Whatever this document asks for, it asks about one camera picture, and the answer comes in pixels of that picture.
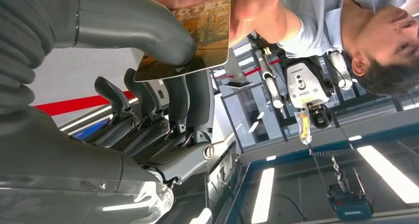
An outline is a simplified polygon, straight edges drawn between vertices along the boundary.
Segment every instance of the red stripe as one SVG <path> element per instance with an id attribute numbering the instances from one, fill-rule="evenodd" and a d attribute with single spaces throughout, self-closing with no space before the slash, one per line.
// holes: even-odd
<path id="1" fill-rule="evenodd" d="M 124 94 L 128 99 L 133 99 L 134 95 L 129 91 L 124 91 Z M 85 98 L 70 99 L 60 102 L 53 102 L 49 104 L 41 104 L 34 106 L 37 109 L 40 109 L 50 116 L 65 114 L 74 112 L 81 109 L 88 109 L 91 107 L 109 104 L 109 101 L 101 97 L 100 95 L 90 96 Z"/>
<path id="2" fill-rule="evenodd" d="M 278 63 L 278 62 L 280 62 L 281 60 L 280 59 L 276 59 L 275 61 L 272 61 L 272 62 L 270 62 L 269 64 L 270 65 L 274 65 L 275 63 Z"/>
<path id="3" fill-rule="evenodd" d="M 247 77 L 248 75 L 253 74 L 253 73 L 255 73 L 255 72 L 258 72 L 258 71 L 260 71 L 260 70 L 261 70 L 261 68 L 260 68 L 260 67 L 256 67 L 255 69 L 253 69 L 253 70 L 251 70 L 251 71 L 246 72 L 246 73 L 245 73 L 245 77 Z"/>

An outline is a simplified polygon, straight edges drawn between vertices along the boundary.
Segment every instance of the man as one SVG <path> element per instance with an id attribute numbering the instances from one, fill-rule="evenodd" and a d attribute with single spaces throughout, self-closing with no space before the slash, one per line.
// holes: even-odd
<path id="1" fill-rule="evenodd" d="M 168 8 L 208 0 L 156 0 Z M 358 82 L 375 94 L 419 85 L 419 23 L 408 0 L 232 0 L 230 46 L 252 30 L 287 52 L 309 57 L 345 51 Z"/>

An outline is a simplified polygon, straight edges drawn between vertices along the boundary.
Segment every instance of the screw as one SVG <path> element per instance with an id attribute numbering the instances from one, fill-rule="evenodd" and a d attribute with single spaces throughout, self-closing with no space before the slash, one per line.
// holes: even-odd
<path id="1" fill-rule="evenodd" d="M 139 120 L 137 117 L 133 117 L 133 118 L 131 119 L 131 121 L 129 122 L 129 127 L 130 127 L 131 129 L 133 129 L 133 128 L 137 127 L 138 125 L 140 125 L 140 120 Z"/>
<path id="2" fill-rule="evenodd" d="M 170 129 L 169 123 L 162 122 L 162 124 L 160 125 L 160 128 L 162 129 L 163 133 L 166 133 Z"/>

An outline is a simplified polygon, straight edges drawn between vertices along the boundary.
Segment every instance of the man's hand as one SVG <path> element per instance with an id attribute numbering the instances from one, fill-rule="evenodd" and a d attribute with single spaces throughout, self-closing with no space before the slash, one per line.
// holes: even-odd
<path id="1" fill-rule="evenodd" d="M 155 0 L 169 9 L 204 3 L 209 0 Z M 279 0 L 231 0 L 230 47 L 241 41 L 251 31 L 257 30 L 262 37 L 273 43 L 281 39 L 281 30 L 272 25 L 281 20 Z"/>

